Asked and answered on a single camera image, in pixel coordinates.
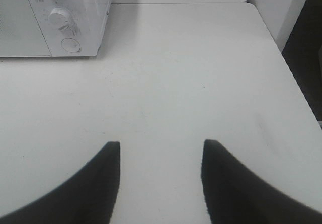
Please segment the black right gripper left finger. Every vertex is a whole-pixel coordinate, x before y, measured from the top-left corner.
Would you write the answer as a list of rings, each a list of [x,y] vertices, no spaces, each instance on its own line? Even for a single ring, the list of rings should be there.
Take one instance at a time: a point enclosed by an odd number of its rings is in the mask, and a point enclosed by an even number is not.
[[[1,223],[110,223],[120,184],[120,143],[111,141],[50,193]]]

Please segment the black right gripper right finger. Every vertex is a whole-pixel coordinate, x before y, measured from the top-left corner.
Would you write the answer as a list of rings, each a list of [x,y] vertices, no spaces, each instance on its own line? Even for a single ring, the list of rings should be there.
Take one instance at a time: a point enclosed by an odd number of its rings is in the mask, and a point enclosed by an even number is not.
[[[201,181],[211,223],[321,223],[321,213],[290,198],[205,140]]]

